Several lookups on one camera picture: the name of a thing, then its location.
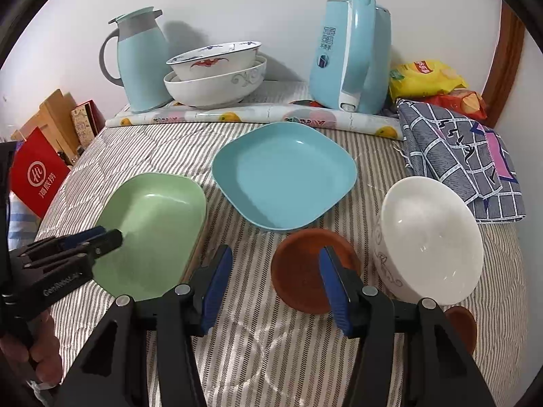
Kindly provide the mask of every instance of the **kettle button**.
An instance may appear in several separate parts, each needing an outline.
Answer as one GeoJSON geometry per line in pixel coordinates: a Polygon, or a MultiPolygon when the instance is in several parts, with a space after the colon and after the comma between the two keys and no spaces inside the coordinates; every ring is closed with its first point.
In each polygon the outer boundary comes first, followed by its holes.
{"type": "Polygon", "coordinates": [[[349,104],[347,102],[342,102],[339,108],[349,113],[353,113],[356,110],[356,107],[353,104],[349,104]]]}

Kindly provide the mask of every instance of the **green plate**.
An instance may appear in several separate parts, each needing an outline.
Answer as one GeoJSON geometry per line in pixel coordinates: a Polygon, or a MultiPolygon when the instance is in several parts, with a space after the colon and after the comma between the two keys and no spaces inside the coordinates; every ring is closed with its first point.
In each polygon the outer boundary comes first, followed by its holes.
{"type": "Polygon", "coordinates": [[[145,173],[127,180],[96,222],[119,229],[123,245],[96,260],[94,280],[115,297],[161,296],[183,278],[206,213],[204,192],[187,177],[145,173]]]}

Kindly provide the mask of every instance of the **kettle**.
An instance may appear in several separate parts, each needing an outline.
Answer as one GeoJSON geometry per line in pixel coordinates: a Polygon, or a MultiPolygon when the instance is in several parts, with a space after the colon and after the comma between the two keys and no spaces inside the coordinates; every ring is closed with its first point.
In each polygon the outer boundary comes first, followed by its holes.
{"type": "Polygon", "coordinates": [[[375,0],[328,0],[310,75],[313,99],[328,108],[379,113],[390,70],[390,13],[375,0]]]}
{"type": "Polygon", "coordinates": [[[150,6],[112,19],[109,24],[116,22],[118,28],[100,48],[100,70],[108,81],[124,87],[133,113],[148,112],[172,100],[164,84],[164,77],[172,70],[166,64],[168,43],[155,21],[161,15],[162,11],[150,6]],[[104,63],[105,45],[114,37],[118,37],[120,78],[112,77],[104,63]]]}

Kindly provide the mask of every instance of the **human hand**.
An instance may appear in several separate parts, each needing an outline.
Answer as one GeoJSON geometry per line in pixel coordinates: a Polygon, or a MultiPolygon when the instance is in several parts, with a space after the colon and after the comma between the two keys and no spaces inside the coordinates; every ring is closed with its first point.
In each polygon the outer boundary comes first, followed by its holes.
{"type": "Polygon", "coordinates": [[[36,376],[43,382],[55,386],[62,379],[60,342],[55,336],[55,321],[48,310],[40,314],[37,337],[30,349],[14,336],[5,334],[0,338],[0,349],[15,369],[16,363],[26,363],[29,356],[37,363],[36,376]]]}

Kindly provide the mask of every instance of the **red label on chip bag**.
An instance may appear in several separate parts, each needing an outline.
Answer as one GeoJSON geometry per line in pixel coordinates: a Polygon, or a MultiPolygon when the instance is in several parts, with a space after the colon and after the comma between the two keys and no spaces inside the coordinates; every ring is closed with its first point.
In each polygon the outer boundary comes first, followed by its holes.
{"type": "Polygon", "coordinates": [[[36,127],[17,150],[10,170],[15,195],[43,218],[70,170],[36,127]]]}
{"type": "Polygon", "coordinates": [[[433,70],[428,67],[428,64],[426,64],[426,61],[415,61],[414,62],[416,69],[420,73],[432,73],[433,70]]]}

